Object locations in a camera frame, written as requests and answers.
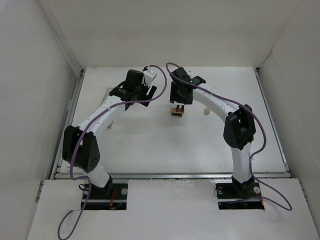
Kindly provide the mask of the light long wood block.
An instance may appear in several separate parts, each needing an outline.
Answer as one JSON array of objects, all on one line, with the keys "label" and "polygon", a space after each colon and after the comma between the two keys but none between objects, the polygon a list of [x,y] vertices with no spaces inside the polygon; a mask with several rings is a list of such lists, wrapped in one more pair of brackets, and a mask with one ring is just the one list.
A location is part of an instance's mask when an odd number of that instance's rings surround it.
[{"label": "light long wood block", "polygon": [[171,108],[170,109],[170,113],[172,116],[182,116],[184,114],[184,111],[181,111],[181,109],[177,109],[177,108]]}]

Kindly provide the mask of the light wood cylinder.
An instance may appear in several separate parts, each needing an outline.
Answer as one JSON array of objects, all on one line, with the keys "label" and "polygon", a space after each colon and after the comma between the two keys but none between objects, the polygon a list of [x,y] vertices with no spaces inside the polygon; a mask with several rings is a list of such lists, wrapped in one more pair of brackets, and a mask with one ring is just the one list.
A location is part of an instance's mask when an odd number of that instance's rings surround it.
[{"label": "light wood cylinder", "polygon": [[208,116],[210,113],[211,113],[211,110],[209,108],[206,108],[204,111],[204,114]]}]

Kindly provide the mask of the dark brown wood cube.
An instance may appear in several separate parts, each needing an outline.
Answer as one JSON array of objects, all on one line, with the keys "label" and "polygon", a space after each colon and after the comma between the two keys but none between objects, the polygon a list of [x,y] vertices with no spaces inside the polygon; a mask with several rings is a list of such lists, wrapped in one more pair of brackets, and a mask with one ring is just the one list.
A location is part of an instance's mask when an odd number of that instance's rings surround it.
[{"label": "dark brown wood cube", "polygon": [[182,105],[181,108],[180,108],[180,112],[183,113],[184,111],[185,111],[185,106]]}]

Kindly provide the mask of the dark brown L block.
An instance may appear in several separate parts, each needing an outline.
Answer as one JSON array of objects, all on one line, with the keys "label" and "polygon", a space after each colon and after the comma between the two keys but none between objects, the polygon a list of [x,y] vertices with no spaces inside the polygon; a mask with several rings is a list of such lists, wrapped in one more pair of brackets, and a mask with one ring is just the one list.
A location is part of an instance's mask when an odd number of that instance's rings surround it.
[{"label": "dark brown L block", "polygon": [[174,112],[172,112],[171,115],[175,116],[175,117],[182,117],[183,116],[182,113],[174,113]]}]

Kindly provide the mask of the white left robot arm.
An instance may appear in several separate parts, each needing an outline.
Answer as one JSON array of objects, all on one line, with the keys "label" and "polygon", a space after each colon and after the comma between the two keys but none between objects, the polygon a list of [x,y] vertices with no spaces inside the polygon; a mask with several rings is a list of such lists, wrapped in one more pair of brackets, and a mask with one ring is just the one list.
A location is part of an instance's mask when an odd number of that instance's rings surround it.
[{"label": "white left robot arm", "polygon": [[145,67],[143,71],[130,69],[125,81],[105,95],[100,107],[77,126],[69,125],[63,134],[62,159],[83,171],[92,184],[94,199],[106,199],[113,185],[100,161],[97,137],[134,102],[148,106],[156,91],[152,85],[157,73]]}]

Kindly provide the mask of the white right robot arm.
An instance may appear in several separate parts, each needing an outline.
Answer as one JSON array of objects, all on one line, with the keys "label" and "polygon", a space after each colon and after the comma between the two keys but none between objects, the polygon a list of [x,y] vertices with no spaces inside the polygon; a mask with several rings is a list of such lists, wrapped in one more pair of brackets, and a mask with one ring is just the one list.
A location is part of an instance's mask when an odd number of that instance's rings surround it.
[{"label": "white right robot arm", "polygon": [[233,173],[232,183],[221,188],[231,188],[230,199],[248,198],[255,183],[250,172],[250,154],[256,127],[254,118],[248,112],[251,107],[229,103],[200,76],[190,77],[183,67],[170,73],[172,78],[170,102],[191,105],[197,101],[214,112],[224,123],[223,139],[231,148]]}]

